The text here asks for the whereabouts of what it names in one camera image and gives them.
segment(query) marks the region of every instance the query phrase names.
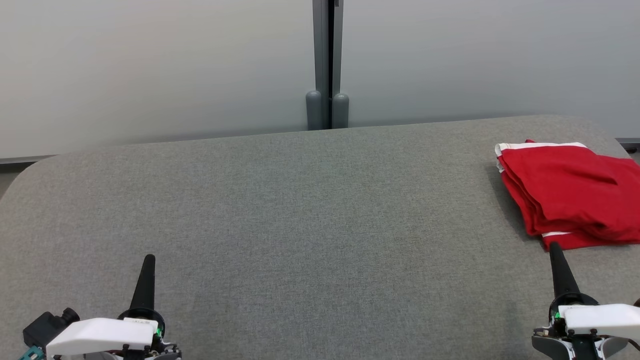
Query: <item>red cloth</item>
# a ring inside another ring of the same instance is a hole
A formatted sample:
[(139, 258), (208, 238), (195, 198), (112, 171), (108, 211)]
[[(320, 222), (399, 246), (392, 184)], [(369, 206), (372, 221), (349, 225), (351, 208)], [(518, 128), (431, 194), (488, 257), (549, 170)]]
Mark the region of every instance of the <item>red cloth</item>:
[(575, 144), (496, 146), (527, 233), (542, 235), (547, 249), (552, 241), (563, 249), (640, 243), (640, 167)]

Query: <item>robotic arm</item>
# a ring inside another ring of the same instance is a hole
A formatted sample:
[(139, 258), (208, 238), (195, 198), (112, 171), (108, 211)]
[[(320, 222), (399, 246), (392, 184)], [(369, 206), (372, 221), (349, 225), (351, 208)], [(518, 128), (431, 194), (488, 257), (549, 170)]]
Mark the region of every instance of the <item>robotic arm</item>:
[(86, 360), (182, 360), (174, 343), (164, 340), (164, 319), (154, 310), (156, 258), (147, 255), (131, 306), (117, 319), (79, 321), (66, 309), (62, 317), (43, 314), (23, 330), (30, 350), (25, 360), (55, 360), (84, 354)]
[(605, 360), (627, 343), (638, 348), (640, 307), (600, 305), (580, 292), (557, 243), (551, 243), (549, 255), (556, 298), (549, 325), (533, 332), (533, 347), (553, 360)]

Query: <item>folded red shirt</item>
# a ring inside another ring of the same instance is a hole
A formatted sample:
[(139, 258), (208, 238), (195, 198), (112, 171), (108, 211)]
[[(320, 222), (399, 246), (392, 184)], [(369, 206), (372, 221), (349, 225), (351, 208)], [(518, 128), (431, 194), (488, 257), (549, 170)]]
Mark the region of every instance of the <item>folded red shirt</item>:
[(500, 143), (502, 181), (545, 248), (640, 243), (640, 167), (581, 143)]

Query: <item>blue connector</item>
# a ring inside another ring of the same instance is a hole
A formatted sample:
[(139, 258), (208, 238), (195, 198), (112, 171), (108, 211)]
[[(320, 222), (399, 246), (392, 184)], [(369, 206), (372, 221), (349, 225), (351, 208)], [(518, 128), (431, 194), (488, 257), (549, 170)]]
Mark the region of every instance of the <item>blue connector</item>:
[(18, 360), (44, 360), (45, 356), (39, 347), (31, 347), (24, 355)]

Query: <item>floor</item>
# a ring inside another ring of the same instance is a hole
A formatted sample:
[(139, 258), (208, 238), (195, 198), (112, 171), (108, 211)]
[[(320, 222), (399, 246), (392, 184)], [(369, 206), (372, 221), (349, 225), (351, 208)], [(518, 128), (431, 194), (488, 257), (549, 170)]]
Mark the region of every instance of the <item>floor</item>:
[[(631, 158), (640, 164), (640, 152), (631, 154)], [(29, 165), (31, 163), (0, 165), (0, 198), (18, 174), (28, 168)]]

